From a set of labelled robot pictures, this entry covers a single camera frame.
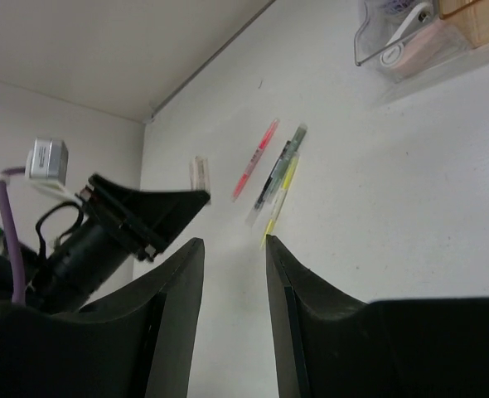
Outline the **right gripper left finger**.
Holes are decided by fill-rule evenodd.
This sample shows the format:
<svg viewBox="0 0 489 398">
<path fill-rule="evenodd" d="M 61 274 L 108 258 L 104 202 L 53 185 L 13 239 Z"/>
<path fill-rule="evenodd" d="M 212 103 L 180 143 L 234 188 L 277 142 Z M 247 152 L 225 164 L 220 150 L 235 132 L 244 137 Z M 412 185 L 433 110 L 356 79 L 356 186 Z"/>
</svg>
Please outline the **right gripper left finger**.
<svg viewBox="0 0 489 398">
<path fill-rule="evenodd" d="M 204 260 L 204 241 L 193 238 L 158 267 L 167 274 L 157 294 L 160 315 L 146 397 L 187 396 Z"/>
</svg>

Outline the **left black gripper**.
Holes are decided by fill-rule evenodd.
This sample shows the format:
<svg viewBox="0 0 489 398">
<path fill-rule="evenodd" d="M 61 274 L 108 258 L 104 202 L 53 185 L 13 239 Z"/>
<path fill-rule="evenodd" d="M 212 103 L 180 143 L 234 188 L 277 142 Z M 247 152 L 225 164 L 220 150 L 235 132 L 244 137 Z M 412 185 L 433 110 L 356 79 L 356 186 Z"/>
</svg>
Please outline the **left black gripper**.
<svg viewBox="0 0 489 398">
<path fill-rule="evenodd" d="M 211 199 L 206 191 L 139 191 L 98 173 L 88 178 L 77 197 L 93 222 L 137 260 L 149 262 L 183 232 Z"/>
</svg>

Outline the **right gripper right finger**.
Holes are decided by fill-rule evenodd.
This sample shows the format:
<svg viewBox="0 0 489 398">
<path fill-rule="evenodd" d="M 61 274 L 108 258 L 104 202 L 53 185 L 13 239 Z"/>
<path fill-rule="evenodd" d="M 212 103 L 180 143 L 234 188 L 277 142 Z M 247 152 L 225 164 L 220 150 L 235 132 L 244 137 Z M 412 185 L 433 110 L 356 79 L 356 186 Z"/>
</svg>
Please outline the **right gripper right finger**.
<svg viewBox="0 0 489 398">
<path fill-rule="evenodd" d="M 283 256 L 287 253 L 278 237 L 269 235 L 266 238 L 266 279 L 278 395 L 309 397 L 311 392 L 298 319 L 298 301 L 283 265 Z"/>
</svg>

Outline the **clear small staples box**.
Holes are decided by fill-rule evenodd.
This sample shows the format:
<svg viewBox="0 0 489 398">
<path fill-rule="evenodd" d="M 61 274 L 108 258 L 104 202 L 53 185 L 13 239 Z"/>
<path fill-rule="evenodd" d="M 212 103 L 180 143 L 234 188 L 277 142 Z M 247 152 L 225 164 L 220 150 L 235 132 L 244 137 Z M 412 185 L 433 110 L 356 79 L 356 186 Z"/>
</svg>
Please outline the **clear small staples box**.
<svg viewBox="0 0 489 398">
<path fill-rule="evenodd" d="M 195 156 L 190 162 L 190 182 L 192 191 L 211 190 L 208 160 Z"/>
</svg>

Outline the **pink highlighter pen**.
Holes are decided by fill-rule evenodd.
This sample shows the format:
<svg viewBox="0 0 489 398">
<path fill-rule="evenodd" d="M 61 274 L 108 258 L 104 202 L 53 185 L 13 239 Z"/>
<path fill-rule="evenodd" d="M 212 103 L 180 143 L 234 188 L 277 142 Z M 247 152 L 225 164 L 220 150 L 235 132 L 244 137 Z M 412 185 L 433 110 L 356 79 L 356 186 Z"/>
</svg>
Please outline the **pink highlighter pen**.
<svg viewBox="0 0 489 398">
<path fill-rule="evenodd" d="M 274 119 L 273 122 L 269 125 L 269 128 L 266 130 L 264 136 L 261 138 L 259 145 L 254 151 L 252 158 L 249 160 L 244 172 L 242 173 L 239 181 L 237 182 L 234 191 L 231 195 L 231 200 L 236 201 L 240 196 L 241 192 L 244 190 L 245 185 L 247 184 L 251 174 L 253 173 L 255 167 L 257 166 L 259 160 L 261 159 L 264 150 L 268 147 L 269 142 L 274 136 L 278 125 L 280 123 L 280 119 Z"/>
</svg>

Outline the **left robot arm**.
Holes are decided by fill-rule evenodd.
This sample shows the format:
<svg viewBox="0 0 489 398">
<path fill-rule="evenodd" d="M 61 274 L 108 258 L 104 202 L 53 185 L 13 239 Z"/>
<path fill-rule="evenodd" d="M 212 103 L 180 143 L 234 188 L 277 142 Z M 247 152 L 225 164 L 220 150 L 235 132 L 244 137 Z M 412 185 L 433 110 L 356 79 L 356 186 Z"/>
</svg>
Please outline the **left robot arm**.
<svg viewBox="0 0 489 398">
<path fill-rule="evenodd" d="M 17 244 L 20 288 L 0 226 L 0 301 L 45 313 L 80 308 L 129 256 L 153 261 L 169 246 L 175 234 L 167 221 L 175 198 L 174 193 L 136 191 L 93 175 L 73 199 L 36 221 L 38 250 Z"/>
</svg>

